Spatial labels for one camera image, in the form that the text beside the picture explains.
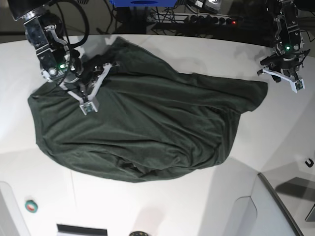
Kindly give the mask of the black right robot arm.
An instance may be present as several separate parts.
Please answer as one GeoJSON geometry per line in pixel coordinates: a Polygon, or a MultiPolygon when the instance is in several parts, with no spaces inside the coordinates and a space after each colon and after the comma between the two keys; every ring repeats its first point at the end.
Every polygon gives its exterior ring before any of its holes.
{"type": "Polygon", "coordinates": [[[8,6],[14,20],[24,20],[25,35],[34,47],[42,76],[68,92],[80,102],[95,98],[113,63],[104,56],[82,62],[77,48],[86,43],[90,25],[81,5],[70,0],[80,13],[85,31],[77,43],[70,43],[64,15],[57,16],[47,9],[58,6],[58,0],[10,0],[8,6]]]}

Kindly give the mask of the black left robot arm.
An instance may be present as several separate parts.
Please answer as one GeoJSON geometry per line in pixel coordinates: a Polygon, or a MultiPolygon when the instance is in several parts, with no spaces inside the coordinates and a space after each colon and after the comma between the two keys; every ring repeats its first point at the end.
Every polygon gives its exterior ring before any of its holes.
{"type": "Polygon", "coordinates": [[[266,8],[274,23],[274,53],[260,62],[262,69],[257,74],[267,73],[277,83],[286,80],[302,89],[303,79],[298,72],[310,50],[303,49],[296,4],[292,0],[267,0],[266,8]]]}

